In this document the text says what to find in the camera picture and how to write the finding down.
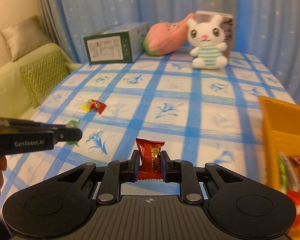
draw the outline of chevron pattern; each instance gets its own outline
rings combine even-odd
[[[33,108],[38,107],[50,92],[68,75],[61,50],[19,68],[29,91]]]

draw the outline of blue curtain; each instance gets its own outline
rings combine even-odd
[[[128,22],[177,22],[196,10],[236,15],[236,0],[48,0],[63,48],[73,44],[73,60],[87,62],[83,37]]]
[[[235,50],[257,56],[300,105],[300,0],[237,0]]]

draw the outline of orange bin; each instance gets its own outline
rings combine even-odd
[[[300,106],[260,96],[263,112],[262,134],[266,157],[267,185],[280,191],[280,170],[277,152],[286,156],[300,155]],[[300,240],[300,226],[289,236]]]

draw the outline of blue and white checkered tablecloth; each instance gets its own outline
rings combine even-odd
[[[189,49],[180,49],[163,57],[143,54],[132,64],[84,64],[69,75],[32,119],[80,119],[82,140],[9,156],[0,210],[14,192],[85,162],[129,159],[137,137],[165,141],[171,159],[215,162],[263,182],[258,96],[293,100],[255,56],[232,52],[229,65],[218,70],[193,69],[192,59]],[[107,104],[101,115],[81,109],[91,98]],[[123,185],[122,193],[177,194],[178,186],[146,180]]]

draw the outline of green sofa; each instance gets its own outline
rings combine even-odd
[[[45,44],[15,62],[0,68],[0,117],[30,119],[37,109],[32,108],[28,90],[23,83],[19,67],[31,63],[51,52],[60,49],[65,57],[69,73],[81,64],[73,63],[55,43]]]

